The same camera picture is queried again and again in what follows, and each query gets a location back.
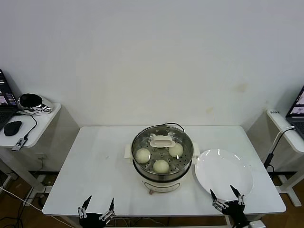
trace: steamed bun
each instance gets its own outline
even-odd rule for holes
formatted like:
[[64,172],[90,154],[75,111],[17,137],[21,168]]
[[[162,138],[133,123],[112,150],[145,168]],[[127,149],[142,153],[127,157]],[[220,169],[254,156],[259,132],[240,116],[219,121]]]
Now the steamed bun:
[[173,147],[169,147],[169,154],[174,158],[176,158],[177,155],[181,157],[183,153],[184,153],[184,148],[179,143],[175,144],[175,146]]
[[151,154],[148,149],[141,148],[136,151],[135,159],[138,163],[144,164],[150,160]]
[[157,160],[153,165],[153,170],[158,173],[167,173],[170,167],[165,160]]

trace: laptop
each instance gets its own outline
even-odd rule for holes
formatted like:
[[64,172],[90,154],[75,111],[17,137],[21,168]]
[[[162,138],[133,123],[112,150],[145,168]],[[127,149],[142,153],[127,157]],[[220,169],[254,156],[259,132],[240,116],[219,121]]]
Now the laptop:
[[0,130],[17,111],[16,99],[0,69]]
[[295,126],[299,135],[304,139],[304,86],[297,96],[293,106],[286,115],[287,121]]

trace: wooden floor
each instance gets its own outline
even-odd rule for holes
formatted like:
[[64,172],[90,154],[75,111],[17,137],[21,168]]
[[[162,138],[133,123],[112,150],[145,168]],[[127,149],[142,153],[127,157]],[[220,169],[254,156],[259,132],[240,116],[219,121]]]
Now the wooden floor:
[[[56,175],[48,175],[45,179],[47,185],[52,185],[56,179]],[[278,178],[274,178],[275,185],[279,185],[280,182]],[[21,178],[18,178],[16,181],[11,181],[7,189],[17,196],[24,198],[26,193],[30,190],[30,186]],[[301,202],[304,204],[304,181],[300,182],[294,187],[296,194],[298,195]],[[287,207],[285,213],[267,215],[262,218],[262,221],[265,223],[267,228],[304,228],[304,207],[295,208],[290,199],[286,194],[281,194],[281,197]],[[2,193],[0,195],[0,228],[8,227],[13,228],[16,224],[16,220],[5,218],[4,217],[17,217],[17,212],[20,207],[21,202],[18,199],[13,199],[8,196],[7,193]],[[34,200],[33,203],[38,208],[41,208],[38,205],[38,199]],[[55,219],[49,216],[45,216],[42,212],[35,210],[32,207],[25,207],[22,213],[22,222],[24,228],[67,228],[66,225],[59,223]],[[221,217],[158,217],[152,218],[160,223],[157,223],[148,218],[138,219],[117,219],[116,224],[114,221],[111,221],[108,226],[212,226],[212,225],[225,225],[225,218]]]

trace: white plate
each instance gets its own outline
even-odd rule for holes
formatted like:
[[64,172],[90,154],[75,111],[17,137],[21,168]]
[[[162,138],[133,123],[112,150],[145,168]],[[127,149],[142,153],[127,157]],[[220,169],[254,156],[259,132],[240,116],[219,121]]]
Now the white plate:
[[195,174],[201,186],[210,194],[210,189],[218,199],[235,200],[230,185],[245,197],[253,188],[251,170],[233,153],[222,149],[205,151],[197,158]]

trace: laptop screen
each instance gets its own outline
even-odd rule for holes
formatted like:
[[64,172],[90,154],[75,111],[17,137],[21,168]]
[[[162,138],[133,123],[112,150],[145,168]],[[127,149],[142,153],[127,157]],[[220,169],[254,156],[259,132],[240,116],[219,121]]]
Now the laptop screen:
[[293,106],[290,108],[286,117],[294,116],[294,117],[303,117],[304,116],[304,86],[301,89],[298,97],[296,98]]
[[3,71],[0,69],[0,107],[9,105],[17,105],[17,103],[9,84],[5,80]]

